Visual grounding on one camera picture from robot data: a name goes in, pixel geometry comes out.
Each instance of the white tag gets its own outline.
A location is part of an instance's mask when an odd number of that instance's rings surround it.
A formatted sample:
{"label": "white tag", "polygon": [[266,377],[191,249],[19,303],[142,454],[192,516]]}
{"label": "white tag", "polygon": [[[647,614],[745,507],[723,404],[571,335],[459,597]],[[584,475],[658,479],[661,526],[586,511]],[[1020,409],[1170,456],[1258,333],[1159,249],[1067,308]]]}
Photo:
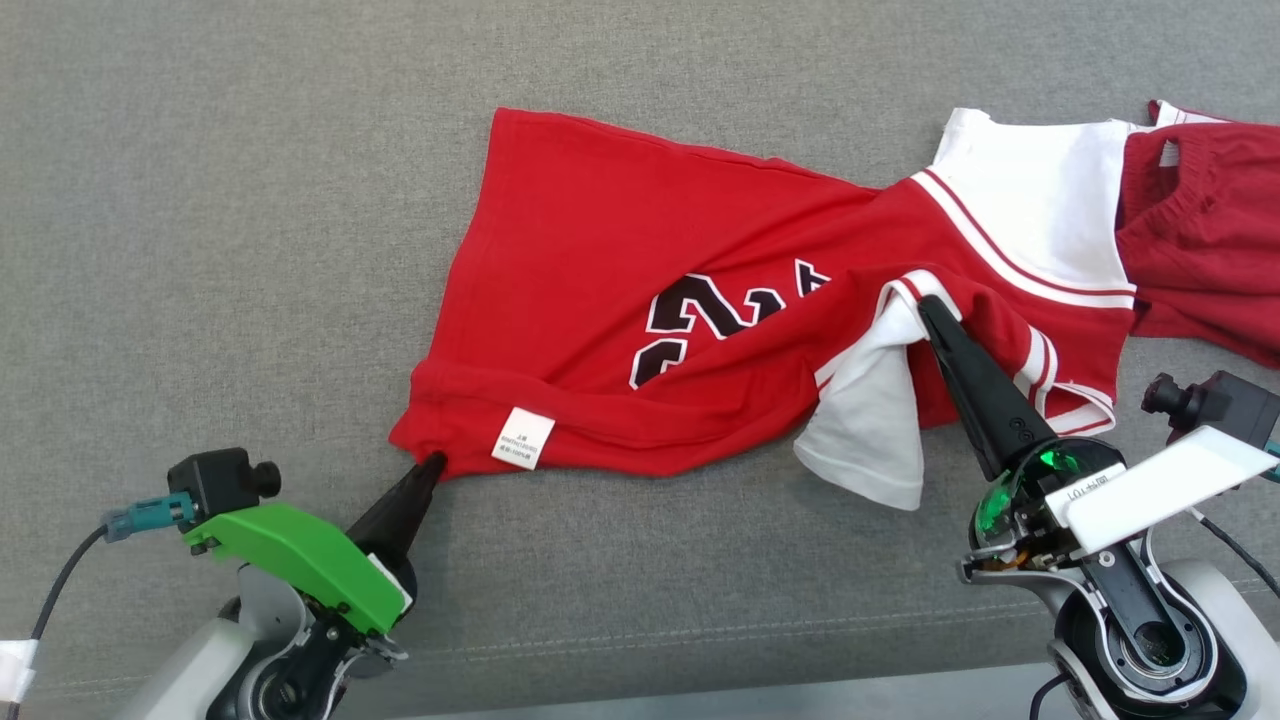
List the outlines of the white tag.
{"label": "white tag", "polygon": [[547,436],[552,434],[556,420],[535,415],[520,407],[511,409],[507,424],[498,433],[498,442],[493,446],[493,456],[512,465],[520,465],[526,470],[538,466],[538,457],[547,445]]}
{"label": "white tag", "polygon": [[22,702],[36,679],[31,661],[37,641],[0,641],[0,702]]}
{"label": "white tag", "polygon": [[1178,145],[1166,141],[1165,147],[1160,151],[1160,167],[1176,168],[1179,163],[1181,163],[1181,154],[1178,151]]}

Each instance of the jersey number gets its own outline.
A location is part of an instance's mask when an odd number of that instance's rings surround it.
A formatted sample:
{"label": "jersey number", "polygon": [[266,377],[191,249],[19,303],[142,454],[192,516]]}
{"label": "jersey number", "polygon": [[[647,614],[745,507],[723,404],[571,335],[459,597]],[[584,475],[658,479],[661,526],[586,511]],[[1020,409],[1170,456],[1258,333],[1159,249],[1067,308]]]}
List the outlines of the jersey number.
{"label": "jersey number", "polygon": [[[818,290],[828,277],[818,274],[813,265],[796,260],[796,293],[801,297]],[[690,273],[671,287],[659,292],[649,305],[649,323],[645,332],[655,334],[686,334],[694,331],[694,324],[701,318],[716,334],[717,340],[742,332],[787,306],[778,291],[768,287],[755,287],[746,291],[742,304],[751,309],[749,318],[739,314],[731,305],[716,281],[708,275]],[[667,372],[667,368],[685,361],[689,351],[687,338],[660,338],[636,351],[631,360],[631,387],[644,383]]]}

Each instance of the white stripe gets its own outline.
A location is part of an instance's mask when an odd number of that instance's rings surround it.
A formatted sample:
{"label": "white stripe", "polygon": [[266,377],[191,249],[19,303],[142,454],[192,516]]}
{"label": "white stripe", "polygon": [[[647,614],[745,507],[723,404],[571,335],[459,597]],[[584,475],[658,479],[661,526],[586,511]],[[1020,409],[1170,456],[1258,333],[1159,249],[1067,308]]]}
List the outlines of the white stripe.
{"label": "white stripe", "polygon": [[1105,407],[1107,410],[1111,410],[1111,409],[1115,407],[1115,402],[1111,400],[1111,397],[1107,396],[1107,393],[1102,392],[1101,389],[1094,389],[1094,388],[1092,388],[1089,386],[1080,386],[1080,384],[1075,384],[1075,383],[1061,383],[1059,387],[1061,387],[1062,389],[1065,389],[1068,392],[1079,395],[1082,397],[1092,398],[1100,406],[1102,406],[1102,407]]}
{"label": "white stripe", "polygon": [[[1066,389],[1062,386],[1057,387],[1059,389]],[[1061,415],[1046,418],[1046,420],[1048,420],[1048,427],[1055,433],[1084,436],[1084,437],[1105,433],[1111,428],[1116,427],[1115,416],[1092,400],[1089,401],[1088,405],[1082,405],[1080,407],[1076,407],[1070,413],[1062,413]],[[1076,428],[1084,428],[1087,425],[1093,425],[1094,423],[1100,424],[1087,430],[1073,432]]]}
{"label": "white stripe", "polygon": [[983,259],[991,269],[996,270],[1001,278],[1007,281],[1014,287],[1037,295],[1046,300],[1052,300],[1055,302],[1061,302],[1064,305],[1076,305],[1080,307],[1120,307],[1132,309],[1133,307],[1133,295],[1126,295],[1134,292],[1137,288],[1132,284],[1124,284],[1121,287],[1088,287],[1080,283],[1069,283],[1061,279],[1053,279],[1053,284],[1064,286],[1073,290],[1102,290],[1107,292],[1115,292],[1115,295],[1082,295],[1078,292],[1070,292],[1069,290],[1061,290],[1053,287],[1052,284],[1044,284],[1050,282],[1044,278],[1043,282],[1033,279],[1030,275],[1036,275],[1030,270],[1025,270],[1027,274],[1014,268],[1007,260],[996,252],[996,249],[991,246],[986,237],[983,237],[982,231],[973,224],[973,220],[965,214],[959,204],[951,197],[951,195],[937,183],[928,173],[915,173],[911,179],[916,182],[933,201],[938,204],[938,208],[947,214],[947,218],[955,225],[960,234],[969,242],[969,246]]}
{"label": "white stripe", "polygon": [[[1023,393],[1023,397],[1030,400],[1032,404],[1036,398],[1032,397],[1032,386],[1039,379],[1041,374],[1044,372],[1044,343],[1036,337],[1036,328],[1028,325],[1030,331],[1030,342],[1027,347],[1027,361],[1023,363],[1023,369],[1018,370],[1014,375],[1014,386],[1018,392]],[[1042,416],[1044,415],[1044,407],[1036,406],[1036,411]]]}
{"label": "white stripe", "polygon": [[1056,387],[1057,380],[1057,350],[1053,347],[1053,341],[1048,338],[1044,333],[1036,328],[1030,328],[1032,334],[1038,337],[1044,345],[1044,383],[1041,384],[1039,389],[1036,391],[1036,411],[1044,415],[1044,404],[1048,401],[1048,391]]}

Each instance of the black cable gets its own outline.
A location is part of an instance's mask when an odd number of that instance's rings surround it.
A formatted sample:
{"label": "black cable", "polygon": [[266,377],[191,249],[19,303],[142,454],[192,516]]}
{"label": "black cable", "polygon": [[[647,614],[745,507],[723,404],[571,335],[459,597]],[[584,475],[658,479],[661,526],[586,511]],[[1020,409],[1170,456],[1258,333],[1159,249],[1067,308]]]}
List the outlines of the black cable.
{"label": "black cable", "polygon": [[[63,571],[58,573],[58,578],[54,580],[54,587],[49,588],[49,597],[45,598],[45,605],[40,609],[40,616],[36,618],[36,626],[31,630],[31,639],[38,641],[45,637],[45,628],[49,625],[49,618],[54,614],[54,605],[58,602],[58,596],[63,593],[63,585],[67,584],[67,579],[72,577],[72,570],[84,557],[88,548],[93,547],[93,543],[106,537],[106,525],[100,525],[96,530],[90,533],[84,542],[76,548],[76,552],[67,560],[63,565]],[[18,720],[18,703],[9,706],[8,720]]]}
{"label": "black cable", "polygon": [[1029,716],[1030,720],[1039,720],[1039,706],[1044,703],[1044,696],[1053,692],[1053,688],[1061,685],[1062,683],[1070,679],[1071,679],[1070,675],[1062,673],[1061,675],[1044,683],[1044,685],[1042,685],[1041,689],[1036,691],[1036,694],[1032,696],[1032,712]]}
{"label": "black cable", "polygon": [[1261,562],[1258,562],[1256,557],[1249,555],[1249,551],[1244,550],[1240,546],[1240,543],[1235,542],[1235,538],[1226,534],[1226,530],[1213,524],[1213,520],[1210,520],[1208,518],[1198,512],[1196,514],[1196,519],[1199,520],[1201,525],[1208,528],[1208,532],[1217,536],[1217,539],[1225,542],[1226,547],[1230,547],[1233,552],[1239,555],[1240,560],[1243,560],[1245,565],[1252,568],[1253,571],[1257,573],[1260,578],[1262,578],[1262,582],[1266,583],[1268,588],[1271,588],[1271,592],[1276,593],[1276,597],[1280,597],[1280,583],[1276,583],[1275,577],[1271,575],[1271,573],[1268,573],[1267,569]]}

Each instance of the gray couch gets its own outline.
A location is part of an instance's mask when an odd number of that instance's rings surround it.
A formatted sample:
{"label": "gray couch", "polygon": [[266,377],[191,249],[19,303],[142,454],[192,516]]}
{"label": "gray couch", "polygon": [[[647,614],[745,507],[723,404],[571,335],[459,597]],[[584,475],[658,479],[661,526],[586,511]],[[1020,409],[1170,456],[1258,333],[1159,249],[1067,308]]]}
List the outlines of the gray couch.
{"label": "gray couch", "polygon": [[[498,105],[777,155],[863,184],[932,158],[954,106],[1021,123],[1144,101],[1280,122],[1280,4],[202,3],[0,6],[0,637],[24,637],[111,506],[243,445],[335,523],[410,460],[385,436],[425,354]],[[1280,374],[1134,340],[1133,457],[1158,370]],[[666,480],[465,478],[419,538],[413,657],[343,717],[677,693],[1041,657],[1029,594],[955,579],[983,489],[963,432],[925,436],[923,507],[818,480],[787,442]],[[1206,511],[1280,568],[1280,496]],[[1193,523],[1272,628],[1280,603]],[[172,532],[91,551],[24,717],[102,717],[234,592]]]}

